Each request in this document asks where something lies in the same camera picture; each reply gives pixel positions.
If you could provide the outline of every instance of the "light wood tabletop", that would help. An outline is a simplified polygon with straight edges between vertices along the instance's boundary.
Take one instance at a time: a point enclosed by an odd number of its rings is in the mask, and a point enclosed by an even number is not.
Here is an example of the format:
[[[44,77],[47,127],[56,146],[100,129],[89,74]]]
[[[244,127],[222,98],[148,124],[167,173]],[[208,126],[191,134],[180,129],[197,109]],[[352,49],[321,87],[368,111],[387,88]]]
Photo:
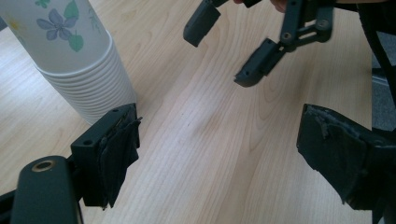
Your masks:
[[[356,13],[335,10],[332,39],[287,54],[258,85],[233,82],[283,14],[269,1],[232,2],[198,48],[183,40],[200,0],[92,0],[137,92],[140,159],[115,207],[86,223],[370,223],[342,204],[298,153],[303,105],[371,128],[371,51]],[[24,165],[71,154],[90,126],[40,75],[17,38],[0,32],[0,194]]]

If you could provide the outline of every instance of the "wood grain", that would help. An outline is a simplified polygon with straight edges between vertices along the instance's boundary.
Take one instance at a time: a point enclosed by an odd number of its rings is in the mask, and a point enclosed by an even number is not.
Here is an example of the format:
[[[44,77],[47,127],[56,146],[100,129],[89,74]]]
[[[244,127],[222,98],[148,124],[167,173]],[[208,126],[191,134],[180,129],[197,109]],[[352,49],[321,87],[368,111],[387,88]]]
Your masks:
[[[370,223],[311,170],[296,144],[303,104],[371,127],[371,52],[357,14],[336,10],[332,39],[286,55],[252,88],[233,75],[282,14],[269,1],[232,3],[199,48],[182,39],[197,0],[92,0],[138,94],[140,159],[113,209],[84,207],[86,223]],[[70,155],[89,128],[0,32],[0,193],[20,169]]]

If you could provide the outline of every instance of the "blue flower design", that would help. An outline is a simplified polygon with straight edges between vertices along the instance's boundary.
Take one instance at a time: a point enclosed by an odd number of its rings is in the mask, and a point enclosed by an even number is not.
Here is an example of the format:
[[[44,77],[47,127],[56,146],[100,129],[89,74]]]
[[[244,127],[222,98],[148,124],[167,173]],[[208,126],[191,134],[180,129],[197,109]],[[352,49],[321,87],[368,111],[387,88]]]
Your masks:
[[[67,18],[64,21],[64,18],[58,13],[58,11],[54,8],[49,12],[49,21],[38,19],[37,25],[43,29],[47,30],[47,39],[54,40],[56,37],[59,37],[63,40],[68,40],[72,33],[66,28],[72,28],[75,26],[78,18],[71,17]]]

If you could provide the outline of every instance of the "green leaf design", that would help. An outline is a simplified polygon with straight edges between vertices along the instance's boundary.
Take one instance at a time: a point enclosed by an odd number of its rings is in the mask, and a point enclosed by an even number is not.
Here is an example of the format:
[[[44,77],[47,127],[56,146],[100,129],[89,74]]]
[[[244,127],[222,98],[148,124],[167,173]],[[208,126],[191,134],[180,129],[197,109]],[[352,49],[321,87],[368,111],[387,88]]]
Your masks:
[[[64,17],[67,19],[76,17],[78,19],[78,7],[75,1],[67,4],[66,8],[64,9]]]
[[[79,52],[84,47],[84,39],[81,35],[71,35],[69,38],[69,46],[75,51]]]

